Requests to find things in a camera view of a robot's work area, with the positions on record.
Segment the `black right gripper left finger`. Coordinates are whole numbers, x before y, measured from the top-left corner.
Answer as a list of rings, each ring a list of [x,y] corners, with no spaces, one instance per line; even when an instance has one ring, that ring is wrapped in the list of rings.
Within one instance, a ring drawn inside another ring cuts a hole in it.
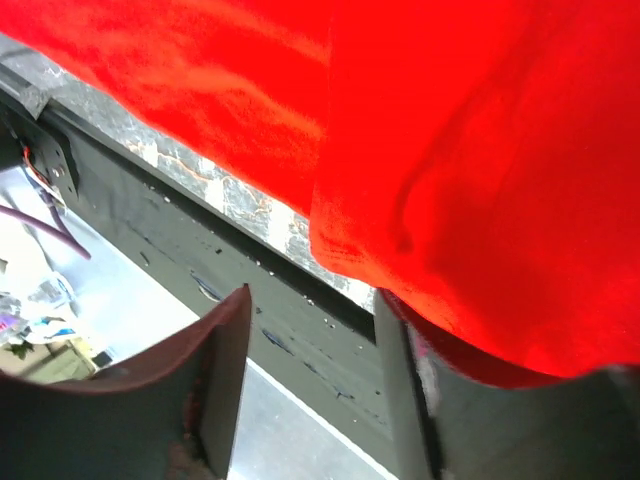
[[[3,374],[2,478],[226,478],[251,316],[243,285],[88,379],[40,384]]]

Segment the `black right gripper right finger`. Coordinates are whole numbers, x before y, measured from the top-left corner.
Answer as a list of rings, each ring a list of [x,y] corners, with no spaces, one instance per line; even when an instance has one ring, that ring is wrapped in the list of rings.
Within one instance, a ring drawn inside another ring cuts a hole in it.
[[[493,358],[388,291],[374,326],[403,479],[635,479],[639,372],[553,382]]]

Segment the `red t shirt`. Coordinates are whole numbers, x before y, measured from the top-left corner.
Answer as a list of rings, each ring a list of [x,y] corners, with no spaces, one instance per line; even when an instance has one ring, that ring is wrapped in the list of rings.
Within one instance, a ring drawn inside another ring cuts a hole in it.
[[[639,363],[635,1],[5,1],[1,30],[309,222],[459,372]]]

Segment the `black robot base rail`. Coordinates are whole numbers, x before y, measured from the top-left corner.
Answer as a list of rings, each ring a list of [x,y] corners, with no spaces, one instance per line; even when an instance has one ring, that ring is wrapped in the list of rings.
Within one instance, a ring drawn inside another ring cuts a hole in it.
[[[65,203],[193,311],[248,284],[251,359],[382,463],[392,458],[372,315],[59,104],[31,115],[1,72],[2,118]]]

